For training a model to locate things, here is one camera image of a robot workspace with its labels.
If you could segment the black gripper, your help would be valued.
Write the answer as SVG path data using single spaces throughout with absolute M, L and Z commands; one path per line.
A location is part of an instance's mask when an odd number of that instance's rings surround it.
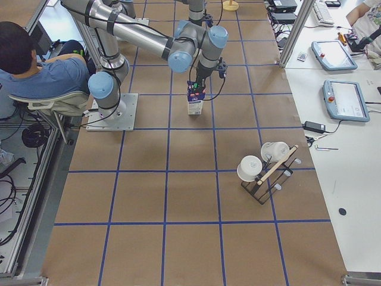
M 203 64 L 198 64 L 196 67 L 196 83 L 198 85 L 205 85 L 206 78 L 210 77 L 214 67 L 205 67 Z

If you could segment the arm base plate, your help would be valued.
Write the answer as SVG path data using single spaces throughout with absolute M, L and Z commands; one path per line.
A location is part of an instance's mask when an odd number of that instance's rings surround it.
M 93 99 L 92 108 L 97 111 L 89 113 L 89 124 L 86 125 L 86 130 L 89 132 L 133 131 L 137 105 L 137 93 L 122 93 L 115 112 L 113 112 L 114 108 L 109 110 L 99 108 L 96 99 Z

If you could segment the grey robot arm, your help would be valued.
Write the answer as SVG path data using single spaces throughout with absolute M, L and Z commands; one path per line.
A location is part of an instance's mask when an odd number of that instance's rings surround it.
M 213 17 L 206 11 L 206 1 L 205 0 L 177 0 L 189 8 L 189 21 L 198 26 L 202 26 L 203 22 L 206 23 L 207 27 L 213 26 Z
M 196 79 L 187 82 L 190 101 L 205 101 L 206 79 L 217 71 L 226 78 L 227 65 L 221 53 L 228 32 L 214 26 L 204 1 L 185 1 L 189 19 L 180 21 L 173 36 L 167 36 L 135 19 L 133 1 L 61 1 L 72 17 L 94 29 L 100 55 L 100 71 L 90 77 L 88 87 L 108 123 L 126 111 L 120 86 L 129 72 L 129 62 L 120 53 L 118 39 L 145 49 L 166 60 L 173 72 L 196 68 Z

